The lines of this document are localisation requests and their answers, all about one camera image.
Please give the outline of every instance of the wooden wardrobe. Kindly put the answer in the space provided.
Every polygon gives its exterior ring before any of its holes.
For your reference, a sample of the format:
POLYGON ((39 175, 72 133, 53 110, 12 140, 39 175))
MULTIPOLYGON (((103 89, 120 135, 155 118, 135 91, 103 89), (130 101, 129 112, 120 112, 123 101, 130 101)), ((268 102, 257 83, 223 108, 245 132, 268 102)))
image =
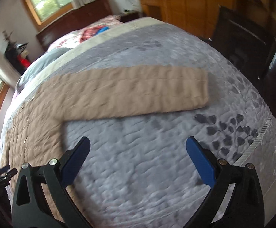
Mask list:
POLYGON ((220 6, 235 10, 276 35, 276 0, 169 0, 169 23, 211 38, 220 6))

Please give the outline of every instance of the gray pillow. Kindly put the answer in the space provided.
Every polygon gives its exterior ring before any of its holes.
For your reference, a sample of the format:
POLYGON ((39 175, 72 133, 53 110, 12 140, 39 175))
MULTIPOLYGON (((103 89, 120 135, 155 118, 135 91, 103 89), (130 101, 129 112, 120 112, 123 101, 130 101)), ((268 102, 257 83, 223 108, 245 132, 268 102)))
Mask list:
POLYGON ((44 68, 51 64, 54 60, 58 59, 64 53, 69 51, 69 48, 55 48, 49 52, 46 52, 40 58, 35 60, 32 65, 30 65, 25 73, 20 77, 17 85, 15 87, 16 91, 20 93, 24 87, 40 73, 44 68))

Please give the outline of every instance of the metal pin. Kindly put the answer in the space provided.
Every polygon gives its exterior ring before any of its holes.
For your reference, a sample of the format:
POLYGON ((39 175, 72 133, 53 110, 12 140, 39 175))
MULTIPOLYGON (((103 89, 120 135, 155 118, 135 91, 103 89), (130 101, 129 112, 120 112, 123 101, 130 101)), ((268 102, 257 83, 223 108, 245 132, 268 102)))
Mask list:
POLYGON ((251 170, 254 169, 254 165, 253 165, 252 163, 248 163, 247 166, 248 166, 248 168, 251 169, 251 170))
POLYGON ((227 161, 226 161, 225 159, 219 159, 219 160, 218 160, 218 163, 219 163, 220 165, 226 165, 226 164, 227 164, 227 161))
POLYGON ((57 160, 57 159, 51 159, 51 160, 49 161, 49 164, 50 164, 50 165, 55 165, 56 163, 58 163, 58 160, 57 160))
POLYGON ((28 166, 29 166, 29 164, 28 164, 28 163, 24 163, 24 164, 22 164, 22 168, 23 168, 23 169, 26 169, 28 166))

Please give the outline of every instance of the red plaid cloth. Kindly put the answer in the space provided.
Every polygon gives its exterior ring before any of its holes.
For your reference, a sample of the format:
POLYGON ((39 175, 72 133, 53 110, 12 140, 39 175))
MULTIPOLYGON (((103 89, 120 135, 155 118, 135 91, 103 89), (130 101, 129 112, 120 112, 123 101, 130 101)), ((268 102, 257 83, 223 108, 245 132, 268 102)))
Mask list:
POLYGON ((96 34, 96 32, 98 32, 100 29, 102 29, 104 27, 105 26, 101 25, 101 26, 94 26, 94 27, 85 29, 80 38, 80 43, 82 43, 85 40, 90 39, 91 37, 93 37, 96 34))

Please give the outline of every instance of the bedspread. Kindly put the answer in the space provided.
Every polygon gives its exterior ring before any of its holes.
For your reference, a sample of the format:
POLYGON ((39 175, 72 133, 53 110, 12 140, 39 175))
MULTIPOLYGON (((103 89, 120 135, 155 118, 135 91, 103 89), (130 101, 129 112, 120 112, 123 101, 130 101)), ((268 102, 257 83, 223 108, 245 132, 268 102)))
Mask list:
MULTIPOLYGON (((95 227, 182 227, 209 190, 186 153, 185 141, 191 135, 230 164, 253 163, 265 195, 276 179, 276 119, 257 90, 195 36, 159 22, 127 30, 133 24, 103 32, 70 50, 63 63, 59 59, 50 64, 15 100, 33 100, 40 84, 54 76, 90 69, 164 65, 202 68, 208 73, 206 107, 64 124, 64 150, 73 148, 82 136, 91 141, 90 154, 74 183, 89 221, 95 227), (111 37, 113 30, 122 33, 111 37), (104 38, 107 41, 98 43, 104 38)), ((3 152, 17 110, 11 107, 5 118, 1 166, 2 159, 12 157, 3 152)))

